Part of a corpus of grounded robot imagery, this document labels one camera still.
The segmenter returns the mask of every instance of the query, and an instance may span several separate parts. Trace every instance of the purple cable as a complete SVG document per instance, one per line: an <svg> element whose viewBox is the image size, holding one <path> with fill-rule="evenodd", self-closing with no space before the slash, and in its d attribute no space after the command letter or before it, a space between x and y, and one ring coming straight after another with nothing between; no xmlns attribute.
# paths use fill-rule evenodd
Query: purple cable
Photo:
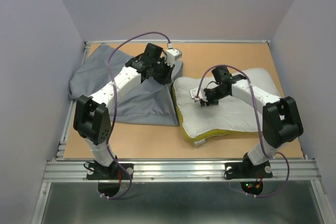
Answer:
<svg viewBox="0 0 336 224"><path fill-rule="evenodd" d="M114 76L113 76L113 73L112 73L112 70L111 70L111 67L110 67L110 61L112 59L112 56L114 55L115 52L118 51L119 48L121 48L123 45L125 45L126 43L130 42L131 40L134 40L136 38L139 38L139 37L142 37L144 35L148 35L148 34L159 34L159 35L162 35L164 36L167 40L168 40L168 43L170 43L170 39L168 38L167 35L159 32L159 31L149 31L147 33L143 33L143 34L139 34L137 36L134 36L128 40L126 40L125 42L121 43L119 46L117 46L115 48L115 50L111 53L109 59L108 59L108 70L109 70L109 74L110 74L110 78L111 78L111 81L113 83L113 93L114 93L114 114L113 114L113 120L112 120L112 126L111 126L111 135L112 135L112 132L113 132L113 129L114 129L114 125L116 124L116 119L117 119L117 105L118 105L118 100L117 100L117 87L115 85L115 82L114 82ZM113 153L112 153L112 150L110 148L110 145L109 145L109 141L110 141L110 138L107 139L106 141L106 144L107 144L107 150L110 154L110 156L112 157L113 161L118 165L118 167L123 170L126 174L128 174L128 177L129 177L129 180L130 180L130 184L128 186L128 188L121 194L121 195L118 195L118 196L113 196L113 197L106 197L106 199L119 199L121 198L122 196L124 196L130 189L131 189L131 186L132 186L132 176L127 172L127 170L118 162L118 160L114 157Z"/></svg>
<svg viewBox="0 0 336 224"><path fill-rule="evenodd" d="M263 134L261 132L261 126L260 126L260 122L259 122L259 115L258 115L258 110L257 110L257 101L256 101L256 97L254 95L254 92L253 92L253 87L251 85L251 80L250 78L243 72L241 71L240 69L236 68L236 67L233 67L233 66L230 66L230 65L225 65L225 64L221 64L221 65L214 65L212 67L210 67L208 70L205 71L205 73L203 74L202 78L201 78L201 81L200 81L200 85L198 86L198 90L197 90L197 94L196 94L196 97L199 97L199 92L201 90L201 85L202 85L202 82L203 82L203 79L204 77L206 76L206 74L214 69L214 68L217 68L217 67L227 67L227 68L232 68L234 70L236 70L237 72L241 73L243 76L246 77L246 80L248 81L249 83L249 87L250 87L250 91L251 91L251 96L252 96L252 104L253 104L253 109L254 109L254 114L255 114L255 117L256 117L256 120L257 120L257 128L258 128L258 135L259 135L259 140L260 140L260 146L261 146L261 150L264 154L265 157L267 157L268 159L272 159L272 157L268 156L266 154L266 151L265 151L265 147L264 147L264 142L263 142ZM289 179L289 173L290 173L290 167L289 167L289 163L288 163L288 160L287 158L284 156L283 153L281 152L276 152L276 154L279 154L281 155L285 161L286 161L286 164L287 164L287 177L286 177L286 180L284 182L284 184L280 187L280 189L278 189L277 191L273 192L273 193L270 193L270 194L266 194L266 195L260 195L260 196L256 196L257 198L266 198L266 197L269 197L269 196L272 196L272 195L275 195L277 194L278 192L280 192L284 187L285 185L287 184L288 182L288 179Z"/></svg>

